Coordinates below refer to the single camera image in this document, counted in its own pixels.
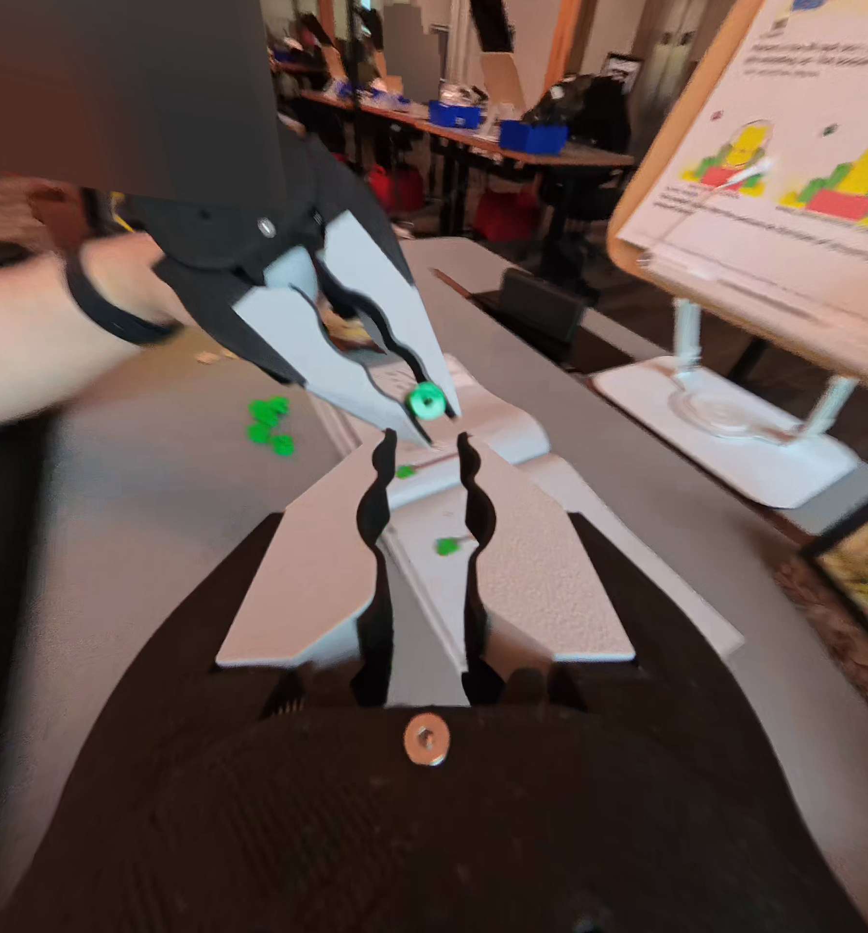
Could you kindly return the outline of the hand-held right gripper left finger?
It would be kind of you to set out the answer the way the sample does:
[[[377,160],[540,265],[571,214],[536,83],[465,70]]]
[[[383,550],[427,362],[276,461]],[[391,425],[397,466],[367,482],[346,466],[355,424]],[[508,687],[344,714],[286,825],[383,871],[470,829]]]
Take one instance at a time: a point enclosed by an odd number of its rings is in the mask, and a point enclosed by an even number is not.
[[[384,706],[393,607],[380,539],[397,437],[362,444],[281,514],[230,628],[217,668],[350,674],[359,706]]]

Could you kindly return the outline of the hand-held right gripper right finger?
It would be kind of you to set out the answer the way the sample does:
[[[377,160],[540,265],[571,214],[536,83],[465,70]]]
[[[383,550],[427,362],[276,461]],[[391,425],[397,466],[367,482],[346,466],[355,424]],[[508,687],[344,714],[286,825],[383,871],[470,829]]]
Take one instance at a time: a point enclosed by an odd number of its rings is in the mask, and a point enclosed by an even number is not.
[[[499,701],[519,671],[632,663],[636,652],[574,516],[484,440],[460,434],[464,526],[475,543],[463,604],[463,691]]]

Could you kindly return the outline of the green toy brick piece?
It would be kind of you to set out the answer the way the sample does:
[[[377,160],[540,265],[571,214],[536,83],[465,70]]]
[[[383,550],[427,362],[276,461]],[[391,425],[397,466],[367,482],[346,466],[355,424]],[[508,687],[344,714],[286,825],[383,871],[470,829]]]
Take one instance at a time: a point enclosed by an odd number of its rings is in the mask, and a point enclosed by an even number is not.
[[[422,381],[408,391],[405,398],[408,414],[420,422],[435,421],[447,415],[448,401],[433,382]]]

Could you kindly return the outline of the person's left forearm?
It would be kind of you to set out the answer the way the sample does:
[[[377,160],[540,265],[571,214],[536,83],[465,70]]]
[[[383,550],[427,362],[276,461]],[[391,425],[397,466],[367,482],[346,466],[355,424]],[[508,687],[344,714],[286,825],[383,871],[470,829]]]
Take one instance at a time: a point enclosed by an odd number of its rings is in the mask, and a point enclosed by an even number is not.
[[[67,401],[139,351],[78,308],[55,254],[0,268],[0,425]]]

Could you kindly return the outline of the grey desk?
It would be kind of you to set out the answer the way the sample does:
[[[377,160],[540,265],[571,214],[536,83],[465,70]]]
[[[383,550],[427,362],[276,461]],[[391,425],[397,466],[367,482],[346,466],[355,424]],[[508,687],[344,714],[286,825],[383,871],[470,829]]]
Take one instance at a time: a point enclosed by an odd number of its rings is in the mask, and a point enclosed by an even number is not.
[[[497,287],[503,263],[458,239],[403,251],[442,348],[533,415],[620,521],[744,638],[728,665],[813,837],[868,919],[868,705],[774,571],[794,546],[762,516],[433,274]],[[148,638],[269,513],[338,461],[291,393],[297,452],[245,436],[281,388],[235,360],[200,364],[185,331],[109,373],[59,418],[38,565],[0,764],[0,910],[34,856],[81,746]]]

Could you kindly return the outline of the green toy brick cluster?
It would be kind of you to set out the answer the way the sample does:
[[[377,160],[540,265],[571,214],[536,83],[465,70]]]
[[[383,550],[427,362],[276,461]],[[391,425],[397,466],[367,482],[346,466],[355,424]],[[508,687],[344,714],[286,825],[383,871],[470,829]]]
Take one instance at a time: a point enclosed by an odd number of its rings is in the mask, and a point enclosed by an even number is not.
[[[287,458],[296,450],[294,438],[283,424],[290,412],[290,402],[284,395],[257,398],[246,407],[249,423],[245,436],[253,444],[269,448],[275,455]]]

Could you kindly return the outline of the red bag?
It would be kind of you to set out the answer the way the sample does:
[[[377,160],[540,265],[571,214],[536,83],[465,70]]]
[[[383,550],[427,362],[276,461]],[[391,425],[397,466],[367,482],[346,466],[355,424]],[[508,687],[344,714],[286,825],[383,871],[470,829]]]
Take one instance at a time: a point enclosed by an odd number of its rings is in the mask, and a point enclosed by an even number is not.
[[[412,214],[425,207],[425,181],[414,165],[397,164],[386,169],[376,164],[366,181],[388,216]]]
[[[485,190],[479,197],[473,233],[487,242],[528,241],[538,230],[543,205],[529,190]]]

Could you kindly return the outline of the black wristband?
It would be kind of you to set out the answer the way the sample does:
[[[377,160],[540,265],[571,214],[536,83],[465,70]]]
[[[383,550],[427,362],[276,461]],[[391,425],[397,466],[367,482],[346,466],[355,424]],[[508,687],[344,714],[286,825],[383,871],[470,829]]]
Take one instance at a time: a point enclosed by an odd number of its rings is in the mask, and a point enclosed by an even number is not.
[[[125,344],[145,348],[164,344],[177,333],[178,322],[163,325],[145,320],[107,300],[83,268],[80,249],[62,252],[68,293],[78,310],[102,331]]]

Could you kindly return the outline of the white instruction booklet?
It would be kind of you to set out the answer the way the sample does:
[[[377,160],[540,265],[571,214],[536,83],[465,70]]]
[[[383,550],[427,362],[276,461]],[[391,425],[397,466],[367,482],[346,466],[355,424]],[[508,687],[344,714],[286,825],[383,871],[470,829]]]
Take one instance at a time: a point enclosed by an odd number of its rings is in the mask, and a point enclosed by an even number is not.
[[[728,659],[743,645],[731,624],[627,530],[574,468],[550,452],[544,428],[533,416],[490,393],[455,358],[445,360],[462,417],[426,423],[432,440],[428,448],[398,442],[395,476],[387,492],[391,519],[383,539],[440,639],[456,680],[465,671],[463,604],[467,563],[475,547],[464,526],[465,492],[456,449],[462,432],[484,440],[572,515],[597,522],[606,539],[629,558],[631,568],[649,572],[656,595],[675,603],[704,636],[712,660]]]

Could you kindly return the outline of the dark chair back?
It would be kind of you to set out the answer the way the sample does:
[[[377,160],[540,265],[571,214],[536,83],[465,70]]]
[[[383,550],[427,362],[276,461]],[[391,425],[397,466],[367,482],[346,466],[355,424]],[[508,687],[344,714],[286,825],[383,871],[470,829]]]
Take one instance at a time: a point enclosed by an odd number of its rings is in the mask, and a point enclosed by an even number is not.
[[[552,362],[563,365],[587,309],[586,302],[517,267],[506,269],[500,286],[469,295],[476,307]]]

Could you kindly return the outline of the long wooden table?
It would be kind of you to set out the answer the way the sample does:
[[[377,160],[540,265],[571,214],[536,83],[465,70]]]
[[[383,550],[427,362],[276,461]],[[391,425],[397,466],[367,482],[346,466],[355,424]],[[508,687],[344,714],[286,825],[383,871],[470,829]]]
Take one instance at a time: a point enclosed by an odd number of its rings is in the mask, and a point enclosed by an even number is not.
[[[541,171],[551,170],[586,170],[591,168],[635,169],[637,163],[627,154],[618,154],[592,146],[567,142],[556,154],[535,154],[500,146],[489,136],[478,135],[473,131],[441,127],[427,118],[425,105],[410,103],[408,109],[399,110],[376,104],[359,104],[353,98],[336,98],[323,90],[305,87],[300,90],[300,97],[315,105],[331,108],[345,116],[355,128],[363,129],[370,124],[379,124],[388,131],[399,125],[411,132],[432,136],[447,144],[460,146],[475,155],[509,159],[514,164],[530,166]]]

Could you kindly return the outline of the blue plastic bin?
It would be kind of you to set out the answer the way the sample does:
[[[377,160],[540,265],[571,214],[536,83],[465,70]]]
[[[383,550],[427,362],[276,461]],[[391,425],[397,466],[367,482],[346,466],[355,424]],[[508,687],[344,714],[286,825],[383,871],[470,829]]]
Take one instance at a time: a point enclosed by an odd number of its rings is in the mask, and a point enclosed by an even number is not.
[[[556,157],[569,140],[569,127],[559,123],[530,124],[501,121],[498,144],[502,149],[536,157]]]
[[[428,121],[432,125],[450,130],[472,132],[482,123],[480,105],[450,104],[431,100],[428,104]]]

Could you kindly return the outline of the white clipboard stand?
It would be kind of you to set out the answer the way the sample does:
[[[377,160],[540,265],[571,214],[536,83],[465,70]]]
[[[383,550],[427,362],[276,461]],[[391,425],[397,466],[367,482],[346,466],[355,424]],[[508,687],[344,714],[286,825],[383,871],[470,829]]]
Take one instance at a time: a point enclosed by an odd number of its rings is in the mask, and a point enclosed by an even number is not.
[[[703,367],[702,309],[673,300],[673,355],[603,370],[591,378],[608,401],[755,504],[802,507],[859,466],[828,434],[858,382],[829,378],[802,421]]]

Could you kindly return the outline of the black bag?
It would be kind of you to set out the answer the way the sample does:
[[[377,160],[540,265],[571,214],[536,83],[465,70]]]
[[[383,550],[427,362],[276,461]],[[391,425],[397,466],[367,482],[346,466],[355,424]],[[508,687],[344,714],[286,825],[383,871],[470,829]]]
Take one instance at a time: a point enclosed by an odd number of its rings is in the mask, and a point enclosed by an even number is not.
[[[630,120],[624,82],[613,76],[571,76],[551,85],[526,111],[526,125],[563,125],[582,145],[626,154]]]

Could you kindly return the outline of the brown clipboard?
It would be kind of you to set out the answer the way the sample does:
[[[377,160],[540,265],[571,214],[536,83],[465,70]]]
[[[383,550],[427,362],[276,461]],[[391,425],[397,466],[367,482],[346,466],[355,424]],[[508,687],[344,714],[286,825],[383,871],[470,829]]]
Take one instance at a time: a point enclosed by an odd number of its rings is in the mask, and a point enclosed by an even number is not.
[[[614,210],[606,234],[608,254],[625,274],[655,286],[671,297],[690,298],[709,315],[749,337],[765,340],[835,376],[856,379],[860,386],[868,390],[868,372],[830,353],[824,353],[805,341],[797,340],[790,333],[777,332],[762,322],[744,317],[727,304],[711,300],[696,286],[677,284],[651,272],[642,266],[643,251],[620,237],[623,228],[666,172],[700,113],[706,109],[715,85],[743,46],[762,6],[763,2],[760,1],[738,1],[731,6]]]

